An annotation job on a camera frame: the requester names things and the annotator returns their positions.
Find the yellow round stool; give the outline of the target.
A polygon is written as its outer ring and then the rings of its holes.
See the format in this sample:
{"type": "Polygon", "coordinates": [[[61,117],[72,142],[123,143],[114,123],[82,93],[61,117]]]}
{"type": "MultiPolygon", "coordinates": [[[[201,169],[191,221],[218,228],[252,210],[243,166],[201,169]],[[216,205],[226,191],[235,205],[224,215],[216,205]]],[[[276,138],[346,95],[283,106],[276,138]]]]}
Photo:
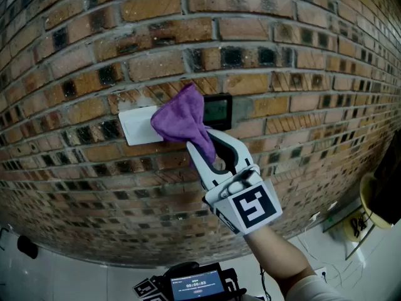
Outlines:
{"type": "Polygon", "coordinates": [[[360,201],[362,206],[369,217],[369,220],[378,228],[388,230],[393,227],[392,224],[385,221],[382,217],[375,214],[370,205],[375,198],[375,192],[377,189],[378,180],[374,176],[374,173],[366,173],[360,180],[360,201]]]}

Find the white wall switch plate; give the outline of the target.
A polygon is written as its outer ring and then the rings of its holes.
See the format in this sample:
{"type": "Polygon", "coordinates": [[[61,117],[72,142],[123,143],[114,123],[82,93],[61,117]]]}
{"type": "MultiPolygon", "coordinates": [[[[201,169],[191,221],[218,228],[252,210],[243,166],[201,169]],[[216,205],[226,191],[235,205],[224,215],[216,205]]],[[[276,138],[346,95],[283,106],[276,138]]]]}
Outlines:
{"type": "Polygon", "coordinates": [[[150,123],[153,114],[157,110],[157,106],[149,106],[126,110],[118,114],[129,146],[163,141],[162,136],[156,133],[150,123]]]}

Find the black round object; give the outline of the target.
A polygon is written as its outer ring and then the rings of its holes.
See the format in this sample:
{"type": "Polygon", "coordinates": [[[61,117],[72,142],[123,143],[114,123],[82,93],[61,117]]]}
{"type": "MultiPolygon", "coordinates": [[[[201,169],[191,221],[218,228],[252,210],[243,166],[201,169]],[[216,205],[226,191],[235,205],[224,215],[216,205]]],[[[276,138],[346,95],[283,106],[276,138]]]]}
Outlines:
{"type": "Polygon", "coordinates": [[[19,236],[17,247],[21,253],[24,253],[32,259],[36,259],[38,256],[38,247],[27,236],[19,236]]]}

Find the person's right forearm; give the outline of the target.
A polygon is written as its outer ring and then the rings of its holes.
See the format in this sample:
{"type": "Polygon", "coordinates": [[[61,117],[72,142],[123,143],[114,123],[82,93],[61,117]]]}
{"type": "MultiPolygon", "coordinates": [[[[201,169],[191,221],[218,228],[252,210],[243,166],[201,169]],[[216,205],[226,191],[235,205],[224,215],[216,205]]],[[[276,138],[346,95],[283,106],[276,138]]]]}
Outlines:
{"type": "Polygon", "coordinates": [[[284,301],[351,301],[321,279],[305,255],[269,226],[244,239],[261,268],[278,284],[284,301]]]}

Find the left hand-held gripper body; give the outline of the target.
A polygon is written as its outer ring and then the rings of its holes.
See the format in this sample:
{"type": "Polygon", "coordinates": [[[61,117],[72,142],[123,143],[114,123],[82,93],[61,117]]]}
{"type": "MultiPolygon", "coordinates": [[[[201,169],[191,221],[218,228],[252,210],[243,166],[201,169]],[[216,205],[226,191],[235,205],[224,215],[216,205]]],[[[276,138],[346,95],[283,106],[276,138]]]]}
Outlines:
{"type": "Polygon", "coordinates": [[[140,301],[171,301],[171,289],[165,275],[146,278],[132,289],[140,301]]]}

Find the black wall display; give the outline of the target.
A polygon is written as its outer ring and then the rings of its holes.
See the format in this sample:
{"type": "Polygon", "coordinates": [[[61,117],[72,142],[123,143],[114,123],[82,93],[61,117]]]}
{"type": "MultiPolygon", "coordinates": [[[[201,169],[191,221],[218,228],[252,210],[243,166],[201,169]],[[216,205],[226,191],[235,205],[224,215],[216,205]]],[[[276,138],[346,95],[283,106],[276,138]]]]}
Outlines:
{"type": "Polygon", "coordinates": [[[204,95],[203,124],[221,131],[231,129],[232,95],[230,93],[204,95]]]}

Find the clear glass shelf stand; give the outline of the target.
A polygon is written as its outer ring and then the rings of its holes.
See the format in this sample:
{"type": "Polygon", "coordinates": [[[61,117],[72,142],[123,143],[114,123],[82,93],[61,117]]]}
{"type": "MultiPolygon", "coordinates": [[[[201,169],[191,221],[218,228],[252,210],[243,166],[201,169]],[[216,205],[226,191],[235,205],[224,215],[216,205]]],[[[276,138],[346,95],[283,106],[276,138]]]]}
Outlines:
{"type": "Polygon", "coordinates": [[[350,207],[327,218],[323,233],[342,239],[345,244],[345,260],[351,259],[362,247],[376,226],[369,220],[360,198],[350,207]]]}

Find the black screen device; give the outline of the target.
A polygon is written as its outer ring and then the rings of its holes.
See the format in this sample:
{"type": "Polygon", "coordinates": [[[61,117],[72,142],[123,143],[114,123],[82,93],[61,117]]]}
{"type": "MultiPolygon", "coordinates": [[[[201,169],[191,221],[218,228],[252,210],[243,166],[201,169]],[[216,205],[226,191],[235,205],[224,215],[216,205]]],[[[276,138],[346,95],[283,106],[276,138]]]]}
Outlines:
{"type": "Polygon", "coordinates": [[[241,301],[247,292],[239,286],[236,271],[223,270],[219,263],[181,263],[170,268],[163,278],[172,301],[241,301]]]}

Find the purple cloth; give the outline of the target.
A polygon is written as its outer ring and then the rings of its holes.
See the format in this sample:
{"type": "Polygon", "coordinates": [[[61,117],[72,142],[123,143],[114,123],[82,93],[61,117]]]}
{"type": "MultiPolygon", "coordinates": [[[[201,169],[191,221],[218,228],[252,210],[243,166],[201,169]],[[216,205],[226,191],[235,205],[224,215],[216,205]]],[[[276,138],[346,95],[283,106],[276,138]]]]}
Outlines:
{"type": "Polygon", "coordinates": [[[152,115],[150,123],[156,133],[166,141],[190,141],[197,145],[212,164],[216,159],[216,150],[203,118],[204,97],[190,83],[160,107],[152,115]]]}

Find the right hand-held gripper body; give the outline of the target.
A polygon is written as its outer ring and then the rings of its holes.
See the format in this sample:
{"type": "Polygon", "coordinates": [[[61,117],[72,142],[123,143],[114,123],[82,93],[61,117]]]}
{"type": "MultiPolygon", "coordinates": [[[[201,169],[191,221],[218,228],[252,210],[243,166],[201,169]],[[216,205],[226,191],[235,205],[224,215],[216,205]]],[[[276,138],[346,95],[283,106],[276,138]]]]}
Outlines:
{"type": "Polygon", "coordinates": [[[221,183],[212,182],[205,201],[235,235],[244,236],[267,225],[283,213],[273,184],[263,181],[252,164],[221,183]]]}

